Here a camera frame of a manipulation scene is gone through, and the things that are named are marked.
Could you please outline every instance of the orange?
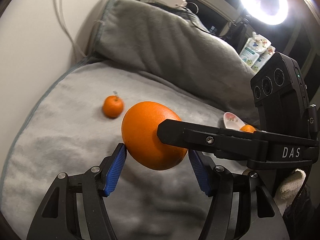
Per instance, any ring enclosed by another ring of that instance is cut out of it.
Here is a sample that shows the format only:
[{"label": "orange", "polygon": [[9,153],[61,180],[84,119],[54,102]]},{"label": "orange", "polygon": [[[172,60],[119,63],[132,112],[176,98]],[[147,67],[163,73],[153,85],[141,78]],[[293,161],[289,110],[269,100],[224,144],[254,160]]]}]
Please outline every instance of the orange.
[{"label": "orange", "polygon": [[252,125],[246,124],[245,126],[240,128],[240,131],[253,133],[254,131],[256,131],[256,129]]},{"label": "orange", "polygon": [[140,102],[125,114],[121,133],[130,155],[153,170],[167,170],[178,165],[187,149],[163,144],[157,129],[165,119],[181,121],[175,112],[156,102]]},{"label": "orange", "polygon": [[109,96],[105,99],[104,104],[102,106],[103,113],[109,118],[118,117],[124,108],[124,103],[118,94],[114,91],[114,96]]}]

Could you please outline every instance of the blue gripper pad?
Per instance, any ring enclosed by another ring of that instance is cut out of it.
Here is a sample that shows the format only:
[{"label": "blue gripper pad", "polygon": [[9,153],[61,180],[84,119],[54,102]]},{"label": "blue gripper pad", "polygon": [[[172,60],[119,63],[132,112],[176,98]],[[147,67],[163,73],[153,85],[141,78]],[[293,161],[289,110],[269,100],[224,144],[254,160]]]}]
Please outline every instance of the blue gripper pad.
[{"label": "blue gripper pad", "polygon": [[188,150],[188,156],[193,168],[193,172],[197,178],[200,189],[207,195],[212,196],[212,189],[210,187],[209,174],[204,167],[198,153],[195,150]]},{"label": "blue gripper pad", "polygon": [[106,196],[109,196],[111,194],[111,192],[113,192],[115,190],[126,158],[127,158],[127,150],[126,150],[125,146],[123,145],[120,148],[116,158],[114,159],[114,161],[113,161],[113,163],[107,173],[106,187],[104,189],[104,194]]}]

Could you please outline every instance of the glowing light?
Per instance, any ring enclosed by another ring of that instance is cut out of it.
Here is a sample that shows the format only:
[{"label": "glowing light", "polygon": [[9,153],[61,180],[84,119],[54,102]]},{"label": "glowing light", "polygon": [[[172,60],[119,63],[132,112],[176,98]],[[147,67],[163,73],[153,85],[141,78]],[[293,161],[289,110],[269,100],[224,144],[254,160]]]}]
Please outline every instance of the glowing light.
[{"label": "glowing light", "polygon": [[279,0],[279,10],[275,15],[269,15],[260,8],[260,3],[255,0],[241,0],[248,12],[258,20],[270,24],[277,25],[282,23],[288,15],[287,0]]}]

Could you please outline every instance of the white pouch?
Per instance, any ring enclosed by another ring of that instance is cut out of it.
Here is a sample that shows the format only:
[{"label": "white pouch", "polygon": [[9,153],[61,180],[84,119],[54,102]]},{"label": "white pouch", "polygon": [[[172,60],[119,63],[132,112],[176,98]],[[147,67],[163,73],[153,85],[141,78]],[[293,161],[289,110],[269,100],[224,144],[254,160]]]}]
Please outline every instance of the white pouch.
[{"label": "white pouch", "polygon": [[271,42],[269,40],[253,32],[252,37],[248,38],[239,56],[251,67],[270,45]]},{"label": "white pouch", "polygon": [[252,70],[254,72],[258,72],[265,65],[265,63],[267,63],[267,61],[271,58],[275,51],[275,47],[269,46],[266,51],[262,53],[257,61],[252,65]]}]

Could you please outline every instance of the silver bolt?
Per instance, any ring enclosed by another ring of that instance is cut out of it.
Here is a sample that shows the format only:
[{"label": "silver bolt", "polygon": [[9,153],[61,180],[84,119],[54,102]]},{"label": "silver bolt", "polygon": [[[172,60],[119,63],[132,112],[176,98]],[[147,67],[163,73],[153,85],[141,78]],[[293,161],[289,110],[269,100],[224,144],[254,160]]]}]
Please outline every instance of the silver bolt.
[{"label": "silver bolt", "polygon": [[224,167],[221,166],[221,165],[218,165],[218,166],[215,167],[215,170],[216,170],[217,172],[223,172],[223,171],[224,171]]},{"label": "silver bolt", "polygon": [[213,144],[214,139],[213,139],[211,136],[208,136],[208,137],[205,139],[205,142],[206,142],[207,144]]},{"label": "silver bolt", "polygon": [[66,177],[66,174],[64,172],[61,172],[58,174],[58,179],[63,179]]},{"label": "silver bolt", "polygon": [[250,172],[250,177],[256,179],[258,177],[258,174],[254,171]]},{"label": "silver bolt", "polygon": [[94,167],[91,168],[91,171],[92,172],[99,172],[100,168],[98,166],[94,166]]}]

